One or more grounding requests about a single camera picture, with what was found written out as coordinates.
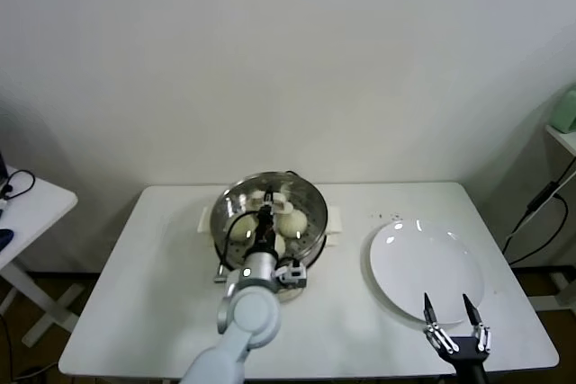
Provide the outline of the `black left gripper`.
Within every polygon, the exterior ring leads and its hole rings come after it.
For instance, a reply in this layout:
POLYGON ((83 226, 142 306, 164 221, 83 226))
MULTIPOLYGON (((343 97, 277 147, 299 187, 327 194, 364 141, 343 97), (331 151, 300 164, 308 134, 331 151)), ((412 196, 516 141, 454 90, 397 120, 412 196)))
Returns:
POLYGON ((274 229, 274 190, 268 187, 265 190, 265 205, 262 205, 256 215, 257 224, 251 253, 264 252, 275 254, 275 229, 274 229))

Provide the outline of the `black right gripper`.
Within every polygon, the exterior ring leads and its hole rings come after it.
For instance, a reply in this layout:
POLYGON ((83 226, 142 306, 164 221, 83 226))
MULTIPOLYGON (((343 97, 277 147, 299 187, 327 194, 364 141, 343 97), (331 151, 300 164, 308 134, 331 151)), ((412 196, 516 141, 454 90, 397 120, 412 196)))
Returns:
POLYGON ((444 360, 451 364, 457 373, 484 373, 483 364, 491 352, 491 330, 484 325, 479 310, 466 294, 463 294, 463 302, 472 325, 472 336, 456 336, 452 339, 437 323, 435 310, 426 292, 423 309, 426 322, 424 333, 439 353, 445 353, 444 360))

